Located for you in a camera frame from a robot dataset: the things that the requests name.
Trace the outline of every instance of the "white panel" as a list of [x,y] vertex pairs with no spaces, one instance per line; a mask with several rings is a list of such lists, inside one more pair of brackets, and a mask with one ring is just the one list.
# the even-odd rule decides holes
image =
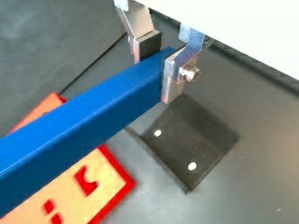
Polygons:
[[138,0],[299,80],[295,0]]

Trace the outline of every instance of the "metal clamp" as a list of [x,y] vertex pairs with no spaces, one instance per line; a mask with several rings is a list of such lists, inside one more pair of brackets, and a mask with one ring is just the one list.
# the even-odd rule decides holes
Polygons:
[[163,34],[155,30],[146,6],[132,0],[115,0],[115,6],[128,34],[131,53],[138,63],[160,51]]
[[204,34],[184,24],[182,24],[179,39],[187,45],[163,63],[162,100],[164,103],[170,103],[183,93],[186,81],[195,82],[199,79],[200,69],[195,66],[198,55],[214,42],[212,38],[204,42]]

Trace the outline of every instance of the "gray surface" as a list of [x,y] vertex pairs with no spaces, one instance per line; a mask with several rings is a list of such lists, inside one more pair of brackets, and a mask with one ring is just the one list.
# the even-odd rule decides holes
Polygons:
[[112,0],[0,1],[0,136],[123,33]]
[[[178,46],[178,31],[166,22],[159,25],[163,42]],[[69,89],[68,97],[103,80],[96,76],[101,69],[108,77],[130,65],[126,40],[103,61]],[[196,84],[187,85],[186,93],[242,138],[186,196],[150,152],[121,131],[108,145],[135,178],[136,188],[103,223],[296,224],[298,96],[214,48],[200,56],[200,70],[203,76]],[[139,134],[163,110],[160,103],[131,124]]]

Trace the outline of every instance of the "blue metal bar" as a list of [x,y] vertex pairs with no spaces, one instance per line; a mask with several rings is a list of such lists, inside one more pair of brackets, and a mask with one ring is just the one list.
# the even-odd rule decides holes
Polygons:
[[159,101],[162,50],[0,139],[0,217]]

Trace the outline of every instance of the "red sign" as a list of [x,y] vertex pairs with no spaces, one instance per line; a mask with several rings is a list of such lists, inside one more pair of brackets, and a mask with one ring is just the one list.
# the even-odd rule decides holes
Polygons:
[[[51,94],[13,130],[64,102]],[[134,187],[135,181],[101,145],[0,220],[0,224],[96,224]]]

